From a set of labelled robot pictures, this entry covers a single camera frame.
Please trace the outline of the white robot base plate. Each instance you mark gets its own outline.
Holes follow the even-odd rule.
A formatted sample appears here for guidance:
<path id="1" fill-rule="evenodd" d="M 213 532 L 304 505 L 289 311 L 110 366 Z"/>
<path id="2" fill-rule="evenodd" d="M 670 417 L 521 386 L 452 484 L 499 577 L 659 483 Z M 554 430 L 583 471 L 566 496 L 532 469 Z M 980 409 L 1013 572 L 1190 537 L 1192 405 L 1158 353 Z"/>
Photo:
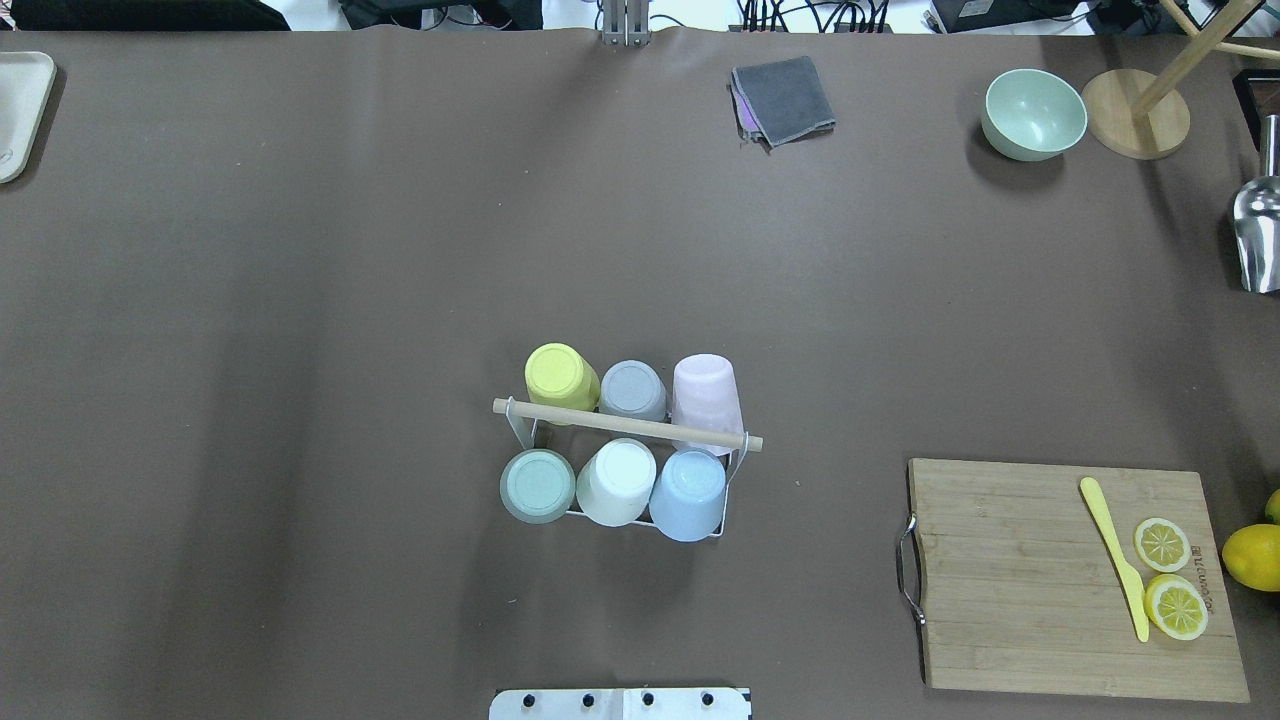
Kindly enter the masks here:
<path id="1" fill-rule="evenodd" d="M 508 689 L 490 702 L 489 719 L 751 719 L 749 689 L 639 687 Z"/>

